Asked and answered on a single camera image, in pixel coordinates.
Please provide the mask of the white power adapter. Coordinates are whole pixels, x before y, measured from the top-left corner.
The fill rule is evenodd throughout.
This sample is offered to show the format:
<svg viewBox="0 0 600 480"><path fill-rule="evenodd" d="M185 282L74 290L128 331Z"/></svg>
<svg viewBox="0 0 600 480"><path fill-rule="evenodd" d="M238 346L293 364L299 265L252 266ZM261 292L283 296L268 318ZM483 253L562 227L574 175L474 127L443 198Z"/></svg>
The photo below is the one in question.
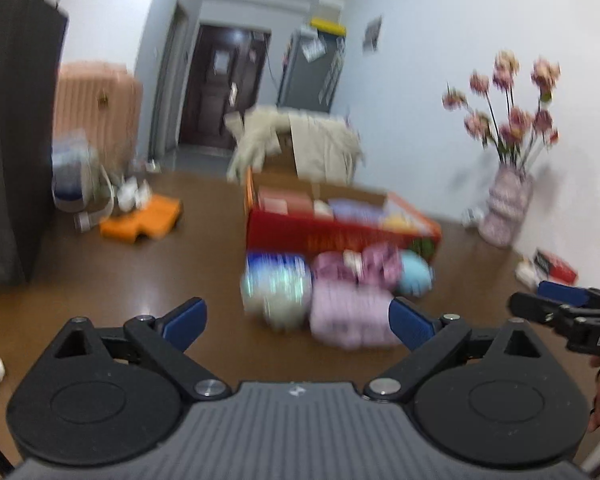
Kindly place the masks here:
<svg viewBox="0 0 600 480"><path fill-rule="evenodd" d="M521 260L521 262L517 264L515 278L531 290L537 289L541 281L538 269L535 264L528 259Z"/></svg>

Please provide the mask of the yellow white plush hamster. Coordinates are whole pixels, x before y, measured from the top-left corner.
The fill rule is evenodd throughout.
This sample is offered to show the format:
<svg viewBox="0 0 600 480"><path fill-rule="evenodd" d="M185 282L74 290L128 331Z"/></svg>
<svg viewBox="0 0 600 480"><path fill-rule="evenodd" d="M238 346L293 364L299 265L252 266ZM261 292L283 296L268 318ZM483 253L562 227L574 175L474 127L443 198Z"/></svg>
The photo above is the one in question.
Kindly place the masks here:
<svg viewBox="0 0 600 480"><path fill-rule="evenodd" d="M418 234L420 231L417 222L404 214L388 214L381 219L380 227L386 231L397 233Z"/></svg>

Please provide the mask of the black paper shopping bag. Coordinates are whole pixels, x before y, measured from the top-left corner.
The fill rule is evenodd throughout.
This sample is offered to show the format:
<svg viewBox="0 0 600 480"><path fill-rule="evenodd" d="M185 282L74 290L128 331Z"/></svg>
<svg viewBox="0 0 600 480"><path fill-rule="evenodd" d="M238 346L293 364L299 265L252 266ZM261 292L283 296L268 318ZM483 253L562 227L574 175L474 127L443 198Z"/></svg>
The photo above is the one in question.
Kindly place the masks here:
<svg viewBox="0 0 600 480"><path fill-rule="evenodd" d="M56 84L68 18L0 0L0 286L30 280L50 224Z"/></svg>

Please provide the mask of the blue tissue pack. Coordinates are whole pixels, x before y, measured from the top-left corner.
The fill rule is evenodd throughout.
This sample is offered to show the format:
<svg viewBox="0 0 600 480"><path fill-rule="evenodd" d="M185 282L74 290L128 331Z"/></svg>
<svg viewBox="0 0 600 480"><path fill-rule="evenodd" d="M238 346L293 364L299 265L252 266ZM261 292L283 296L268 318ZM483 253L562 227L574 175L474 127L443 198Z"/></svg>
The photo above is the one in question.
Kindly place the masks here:
<svg viewBox="0 0 600 480"><path fill-rule="evenodd" d="M289 271L292 275L305 276L310 273L302 255L288 252L248 252L246 272Z"/></svg>

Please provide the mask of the pink hard-shell suitcase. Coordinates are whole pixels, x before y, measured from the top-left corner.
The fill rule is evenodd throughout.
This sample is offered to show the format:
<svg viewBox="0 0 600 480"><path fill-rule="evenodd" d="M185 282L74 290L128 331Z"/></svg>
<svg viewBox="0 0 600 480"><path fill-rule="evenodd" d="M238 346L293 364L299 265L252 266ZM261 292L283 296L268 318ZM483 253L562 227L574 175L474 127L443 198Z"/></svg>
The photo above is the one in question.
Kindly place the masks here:
<svg viewBox="0 0 600 480"><path fill-rule="evenodd" d="M135 155L143 85L122 64L60 66L54 104L56 141L83 133L99 161L122 172Z"/></svg>

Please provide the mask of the clear tissue pack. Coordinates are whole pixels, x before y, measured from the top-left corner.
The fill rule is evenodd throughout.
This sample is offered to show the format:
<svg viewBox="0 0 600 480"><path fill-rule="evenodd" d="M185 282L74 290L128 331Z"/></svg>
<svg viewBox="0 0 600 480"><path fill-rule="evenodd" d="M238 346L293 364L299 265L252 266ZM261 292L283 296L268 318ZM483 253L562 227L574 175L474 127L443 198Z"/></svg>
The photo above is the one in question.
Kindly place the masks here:
<svg viewBox="0 0 600 480"><path fill-rule="evenodd" d="M306 271L250 270L240 281L245 314L257 316L273 330L298 330L306 322L312 278Z"/></svg>

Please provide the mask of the purple folded towel in box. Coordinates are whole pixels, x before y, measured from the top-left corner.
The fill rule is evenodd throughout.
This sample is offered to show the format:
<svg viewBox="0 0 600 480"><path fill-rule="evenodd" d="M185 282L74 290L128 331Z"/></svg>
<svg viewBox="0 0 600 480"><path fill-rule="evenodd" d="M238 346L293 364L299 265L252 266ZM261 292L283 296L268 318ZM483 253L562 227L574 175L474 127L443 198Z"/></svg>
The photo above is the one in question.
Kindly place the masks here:
<svg viewBox="0 0 600 480"><path fill-rule="evenodd" d="M385 218L384 208L346 198L334 198L328 201L334 218L340 222L355 222L374 226Z"/></svg>

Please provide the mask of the red black small box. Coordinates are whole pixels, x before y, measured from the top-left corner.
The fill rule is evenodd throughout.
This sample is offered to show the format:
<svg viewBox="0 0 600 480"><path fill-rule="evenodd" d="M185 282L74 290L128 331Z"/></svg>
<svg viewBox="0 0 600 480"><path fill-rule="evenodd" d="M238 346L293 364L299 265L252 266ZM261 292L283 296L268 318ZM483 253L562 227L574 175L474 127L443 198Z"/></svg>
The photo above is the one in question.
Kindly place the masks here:
<svg viewBox="0 0 600 480"><path fill-rule="evenodd" d="M574 285L578 280L578 272L568 262L558 256L538 249L533 257L533 263L543 278L547 281Z"/></svg>

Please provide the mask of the clear bag with white device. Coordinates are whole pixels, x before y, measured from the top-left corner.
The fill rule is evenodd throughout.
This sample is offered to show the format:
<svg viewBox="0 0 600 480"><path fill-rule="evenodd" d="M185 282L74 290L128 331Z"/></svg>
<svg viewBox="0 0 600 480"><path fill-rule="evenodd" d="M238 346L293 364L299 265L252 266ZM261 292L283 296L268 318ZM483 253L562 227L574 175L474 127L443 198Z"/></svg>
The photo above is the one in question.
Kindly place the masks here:
<svg viewBox="0 0 600 480"><path fill-rule="evenodd" d="M95 222L114 212L114 186L83 129L53 140L52 164L52 196L57 209L79 214L96 200L104 200L102 209L94 212Z"/></svg>

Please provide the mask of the beige coat on chair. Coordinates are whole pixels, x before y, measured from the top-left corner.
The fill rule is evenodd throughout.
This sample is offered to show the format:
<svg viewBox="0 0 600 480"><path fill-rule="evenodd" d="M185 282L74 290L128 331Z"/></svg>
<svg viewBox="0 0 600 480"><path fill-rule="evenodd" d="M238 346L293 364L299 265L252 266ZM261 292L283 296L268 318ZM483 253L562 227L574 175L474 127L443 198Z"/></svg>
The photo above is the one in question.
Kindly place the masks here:
<svg viewBox="0 0 600 480"><path fill-rule="evenodd" d="M223 125L236 141L230 182L245 182L248 171L278 168L302 179L350 184L364 160L360 136L338 116L255 106L225 115Z"/></svg>

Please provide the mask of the dried pink rose bouquet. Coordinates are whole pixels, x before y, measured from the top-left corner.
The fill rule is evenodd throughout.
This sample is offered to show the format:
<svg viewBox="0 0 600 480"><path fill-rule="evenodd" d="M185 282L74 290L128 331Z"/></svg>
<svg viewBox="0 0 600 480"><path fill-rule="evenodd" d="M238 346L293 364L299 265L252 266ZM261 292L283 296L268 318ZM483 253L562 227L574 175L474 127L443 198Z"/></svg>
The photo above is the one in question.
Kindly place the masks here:
<svg viewBox="0 0 600 480"><path fill-rule="evenodd" d="M540 56L530 72L536 90L534 107L524 108L516 100L516 79L520 63L514 52L501 50L495 55L490 75L476 70L469 76L469 92L482 99L485 108L470 104L468 95L448 87L442 94L445 110L465 113L464 128L483 148L495 148L498 161L526 174L544 150L558 143L560 134L550 112L562 68Z"/></svg>

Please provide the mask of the white small jar by vase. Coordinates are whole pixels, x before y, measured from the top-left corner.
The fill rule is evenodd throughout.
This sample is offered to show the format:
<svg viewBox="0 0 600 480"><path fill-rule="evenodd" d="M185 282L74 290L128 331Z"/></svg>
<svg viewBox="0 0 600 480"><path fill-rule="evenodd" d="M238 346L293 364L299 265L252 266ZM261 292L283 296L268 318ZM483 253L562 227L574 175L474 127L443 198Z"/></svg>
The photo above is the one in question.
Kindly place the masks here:
<svg viewBox="0 0 600 480"><path fill-rule="evenodd" d="M477 229L485 216L486 212L482 208L468 208L462 214L462 225L465 229Z"/></svg>

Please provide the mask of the orange fabric wrap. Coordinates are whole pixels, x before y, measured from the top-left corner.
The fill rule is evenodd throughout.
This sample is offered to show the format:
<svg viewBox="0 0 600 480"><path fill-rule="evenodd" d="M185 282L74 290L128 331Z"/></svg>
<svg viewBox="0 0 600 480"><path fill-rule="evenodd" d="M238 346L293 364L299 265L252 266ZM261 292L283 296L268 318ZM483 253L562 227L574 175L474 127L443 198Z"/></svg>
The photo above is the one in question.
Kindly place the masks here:
<svg viewBox="0 0 600 480"><path fill-rule="evenodd" d="M109 218L99 223L99 234L118 242L134 244L139 238L162 240L178 223L183 204L176 198L153 195L144 209Z"/></svg>

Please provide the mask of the grey refrigerator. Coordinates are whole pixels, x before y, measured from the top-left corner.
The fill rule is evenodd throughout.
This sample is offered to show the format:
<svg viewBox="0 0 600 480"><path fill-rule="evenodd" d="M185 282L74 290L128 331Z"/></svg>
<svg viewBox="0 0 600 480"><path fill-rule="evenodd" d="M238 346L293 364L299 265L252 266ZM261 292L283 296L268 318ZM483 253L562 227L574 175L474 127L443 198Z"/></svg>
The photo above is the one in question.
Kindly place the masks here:
<svg viewBox="0 0 600 480"><path fill-rule="evenodd" d="M302 26L290 50L276 105L329 114L343 68L346 37Z"/></svg>

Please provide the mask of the dark brown entrance door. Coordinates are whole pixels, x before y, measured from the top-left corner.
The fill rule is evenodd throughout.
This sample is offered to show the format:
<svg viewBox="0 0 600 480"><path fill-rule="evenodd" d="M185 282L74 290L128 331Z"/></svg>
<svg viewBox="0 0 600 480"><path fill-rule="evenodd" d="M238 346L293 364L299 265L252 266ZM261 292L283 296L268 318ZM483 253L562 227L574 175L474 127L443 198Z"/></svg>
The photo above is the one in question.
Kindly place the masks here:
<svg viewBox="0 0 600 480"><path fill-rule="evenodd" d="M230 151L235 138L228 114L245 114L256 104L271 33L203 24L190 63L178 142Z"/></svg>

